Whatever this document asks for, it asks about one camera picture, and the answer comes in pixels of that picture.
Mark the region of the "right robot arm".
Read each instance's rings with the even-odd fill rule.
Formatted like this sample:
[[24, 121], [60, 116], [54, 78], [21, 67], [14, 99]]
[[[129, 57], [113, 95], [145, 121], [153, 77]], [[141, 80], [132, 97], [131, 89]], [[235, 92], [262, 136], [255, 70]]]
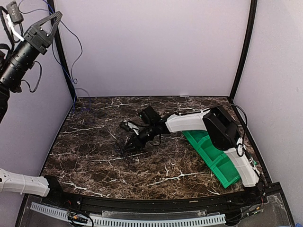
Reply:
[[156, 136], [180, 131], [206, 131], [214, 147], [223, 151], [231, 160], [244, 188], [248, 189], [242, 194], [242, 202], [252, 205], [259, 199], [264, 181], [245, 147], [245, 135], [240, 134], [237, 123], [222, 105], [191, 113], [173, 113], [164, 117], [148, 106], [139, 116], [144, 126], [132, 121], [120, 123], [122, 129], [133, 132], [124, 146], [126, 151], [141, 150]]

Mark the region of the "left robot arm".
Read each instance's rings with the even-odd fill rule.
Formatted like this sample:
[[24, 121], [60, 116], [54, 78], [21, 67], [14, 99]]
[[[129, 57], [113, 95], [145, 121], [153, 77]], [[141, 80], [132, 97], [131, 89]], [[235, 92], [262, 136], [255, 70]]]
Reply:
[[[0, 68], [0, 119], [8, 109], [10, 92], [20, 92], [25, 73], [36, 63], [40, 54], [45, 54], [52, 44], [62, 13], [57, 11], [32, 24], [20, 37], [20, 43]], [[0, 170], [0, 191], [17, 192], [47, 197], [56, 206], [63, 206], [67, 196], [54, 176], [28, 176]]]

